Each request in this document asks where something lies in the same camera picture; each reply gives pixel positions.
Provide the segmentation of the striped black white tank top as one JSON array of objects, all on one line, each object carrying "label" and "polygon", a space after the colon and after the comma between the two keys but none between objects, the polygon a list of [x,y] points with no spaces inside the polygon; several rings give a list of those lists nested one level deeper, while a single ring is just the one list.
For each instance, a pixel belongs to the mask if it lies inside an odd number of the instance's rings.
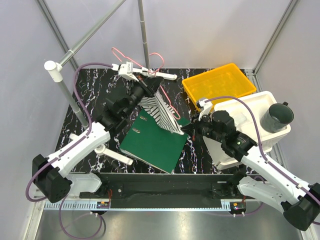
[{"label": "striped black white tank top", "polygon": [[141,106],[153,119],[156,124],[171,133],[183,135],[181,125],[178,124],[174,118],[174,110],[163,99],[159,91],[157,91],[152,97],[144,97],[140,103]]}]

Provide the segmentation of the pink wire hanger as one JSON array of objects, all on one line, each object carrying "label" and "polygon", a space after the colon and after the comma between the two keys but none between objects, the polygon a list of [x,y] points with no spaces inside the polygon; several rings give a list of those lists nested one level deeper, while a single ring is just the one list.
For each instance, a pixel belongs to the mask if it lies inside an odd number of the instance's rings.
[{"label": "pink wire hanger", "polygon": [[[115,57],[116,57],[120,62],[122,62],[122,59],[116,54],[116,52],[119,53],[119,54],[120,54],[123,58],[125,58],[126,60],[129,60],[130,62],[136,64],[137,66],[139,66],[139,67],[141,67],[141,68],[144,68],[143,65],[139,64],[138,62],[136,62],[135,60],[131,59],[130,57],[124,55],[124,54],[123,54],[120,50],[118,50],[116,47],[112,47],[112,48],[111,48],[111,51],[112,51],[112,53],[115,55]],[[156,73],[158,73],[159,70],[164,66],[165,60],[164,60],[164,58],[163,58],[159,53],[157,53],[157,52],[152,52],[152,53],[150,53],[150,54],[147,54],[148,57],[149,57],[149,56],[152,56],[152,55],[158,56],[158,57],[161,59],[161,61],[162,61],[162,65],[161,65],[159,68],[157,68],[156,70],[148,69],[148,73],[153,74],[153,75],[156,75]],[[180,114],[178,113],[178,111],[176,110],[176,108],[172,105],[171,100],[170,100],[170,98],[168,97],[167,93],[165,92],[164,88],[161,86],[160,89],[162,90],[164,96],[166,97],[169,106],[170,106],[170,107],[173,109],[173,111],[174,111],[173,117],[174,117],[176,120],[180,120],[180,119],[181,119],[181,116],[180,116]]]}]

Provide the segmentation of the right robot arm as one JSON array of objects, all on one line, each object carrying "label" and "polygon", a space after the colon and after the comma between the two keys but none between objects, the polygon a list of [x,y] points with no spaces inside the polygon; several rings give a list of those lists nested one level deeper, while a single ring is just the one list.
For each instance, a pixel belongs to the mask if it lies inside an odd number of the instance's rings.
[{"label": "right robot arm", "polygon": [[278,164],[248,135],[238,131],[225,110],[212,116],[198,114],[182,130],[220,143],[229,157],[258,172],[266,184],[237,174],[227,185],[228,195],[241,195],[263,202],[279,212],[296,229],[306,231],[320,214],[320,184],[310,184]]}]

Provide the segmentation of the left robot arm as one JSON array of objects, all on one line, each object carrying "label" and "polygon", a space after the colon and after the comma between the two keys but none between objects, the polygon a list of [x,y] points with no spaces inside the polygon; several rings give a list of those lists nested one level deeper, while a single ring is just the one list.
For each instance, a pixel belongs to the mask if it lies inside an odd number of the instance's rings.
[{"label": "left robot arm", "polygon": [[71,170],[86,156],[117,135],[129,122],[130,115],[144,97],[153,97],[158,91],[161,76],[136,74],[130,90],[121,99],[107,98],[101,114],[91,125],[60,150],[47,157],[37,155],[32,161],[31,182],[43,193],[45,199],[57,203],[75,192],[92,193],[103,198],[108,186],[97,173],[71,176]]}]

